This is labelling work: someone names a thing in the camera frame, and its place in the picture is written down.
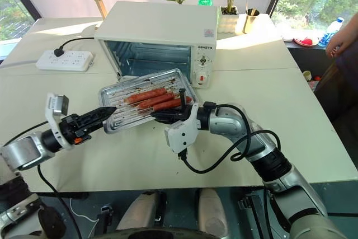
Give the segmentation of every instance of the sticker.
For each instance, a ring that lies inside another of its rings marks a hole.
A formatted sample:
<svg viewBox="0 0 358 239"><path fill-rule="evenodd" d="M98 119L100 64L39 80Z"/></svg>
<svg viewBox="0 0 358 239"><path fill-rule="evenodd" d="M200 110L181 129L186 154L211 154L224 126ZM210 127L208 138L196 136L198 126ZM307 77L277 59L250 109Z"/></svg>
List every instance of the sticker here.
<svg viewBox="0 0 358 239"><path fill-rule="evenodd" d="M213 29L204 29L204 37L213 38L214 37L214 30Z"/></svg>

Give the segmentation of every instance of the person's arm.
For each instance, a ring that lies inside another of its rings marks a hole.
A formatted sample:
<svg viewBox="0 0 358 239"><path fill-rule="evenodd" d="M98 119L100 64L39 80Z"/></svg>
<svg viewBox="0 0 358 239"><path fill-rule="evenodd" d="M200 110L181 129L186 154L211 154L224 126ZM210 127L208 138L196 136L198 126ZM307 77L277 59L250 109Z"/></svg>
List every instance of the person's arm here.
<svg viewBox="0 0 358 239"><path fill-rule="evenodd" d="M326 47L327 56L339 56L356 39L358 39L358 13L353 16L344 28L333 36Z"/></svg>

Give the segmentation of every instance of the white table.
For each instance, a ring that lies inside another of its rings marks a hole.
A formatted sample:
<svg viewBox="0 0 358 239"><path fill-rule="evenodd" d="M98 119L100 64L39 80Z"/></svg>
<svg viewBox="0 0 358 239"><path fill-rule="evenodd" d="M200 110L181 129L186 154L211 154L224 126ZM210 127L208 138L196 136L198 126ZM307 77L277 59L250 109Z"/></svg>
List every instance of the white table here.
<svg viewBox="0 0 358 239"><path fill-rule="evenodd" d="M64 24L67 25L81 22L81 19L60 20L66 20ZM56 20L46 22L44 28L53 25L58 27ZM18 61L27 59L28 49L31 55L40 55L48 49L48 44L40 42L40 36L36 47L29 48L29 37L26 36L13 51ZM47 40L51 37L51 46L57 44L55 36L45 37ZM57 38L61 43L69 37ZM265 53L258 49L261 45L267 45L279 58L270 58L270 53L267 53L269 58L261 59L263 68L260 68L260 57ZM220 64L214 68L213 83L208 89L196 90L199 99L241 104L250 118L279 135L282 151L309 182L357 179L355 166L283 42L270 41L261 45L250 47L251 51L247 48L246 54L252 54L254 59L251 62L239 62L240 59L233 62L232 58L225 57L225 53L237 54L220 51L218 55L223 55L223 58L216 59ZM77 50L96 49L88 41L79 41L76 46ZM13 53L7 59L8 63L12 61ZM44 102L49 91L69 97L69 113L82 114L96 108L98 91L116 81L113 70L103 58L103 53L97 51L92 68L98 69L91 68L87 73L37 71L31 67L32 64L0 69L0 142L4 143L18 132L44 120ZM232 70L226 68L233 64L235 68ZM193 174L166 145L164 128L163 124L151 121L113 135L99 130L87 143L70 152L62 150L55 158L43 163L43 172L60 191L261 184L246 160L232 163L227 159L208 174ZM201 131L196 144L189 148L189 162L198 169L207 168L230 145L231 142L223 137ZM35 169L22 174L32 191L49 191Z"/></svg>

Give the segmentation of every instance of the pen holder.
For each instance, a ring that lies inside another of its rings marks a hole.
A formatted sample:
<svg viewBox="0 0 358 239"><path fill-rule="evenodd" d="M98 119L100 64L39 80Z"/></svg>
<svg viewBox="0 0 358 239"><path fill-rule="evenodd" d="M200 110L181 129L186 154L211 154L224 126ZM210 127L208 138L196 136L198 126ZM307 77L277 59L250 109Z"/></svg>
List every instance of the pen holder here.
<svg viewBox="0 0 358 239"><path fill-rule="evenodd" d="M244 34L248 34L251 32L253 22L254 22L255 18L260 14L260 12L257 9L250 8L249 10L247 10L245 12L245 14L246 14L246 19L245 19L245 24L244 24L244 28L243 28L242 32Z"/></svg>

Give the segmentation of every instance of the hot dog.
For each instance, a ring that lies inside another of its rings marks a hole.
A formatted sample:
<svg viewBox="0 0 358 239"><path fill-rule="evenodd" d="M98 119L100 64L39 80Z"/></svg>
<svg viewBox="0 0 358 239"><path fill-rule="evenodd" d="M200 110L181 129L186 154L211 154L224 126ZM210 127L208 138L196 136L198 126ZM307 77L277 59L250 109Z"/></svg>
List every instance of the hot dog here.
<svg viewBox="0 0 358 239"><path fill-rule="evenodd" d="M172 92L166 93L165 95L160 95L160 96L143 101L142 103L140 103L138 105L138 108L147 109L151 106L154 106L155 104L159 104L159 103L163 103L165 101L172 100L172 99L174 99L174 97L175 97L174 93L172 93Z"/></svg>
<svg viewBox="0 0 358 239"><path fill-rule="evenodd" d="M133 104L159 95L164 95L165 93L167 93L167 90L165 88L159 88L148 92L142 92L142 93L137 93L135 95L131 95L128 98L126 98L124 101L126 103Z"/></svg>
<svg viewBox="0 0 358 239"><path fill-rule="evenodd" d="M187 96L186 101L190 102L191 98ZM163 109L171 109L173 107L177 107L180 105L181 105L181 101L180 101L180 98L178 98L178 99L174 99L174 100L167 101L164 103L156 104L153 106L153 109L154 109L154 111L158 111L158 110L163 110Z"/></svg>

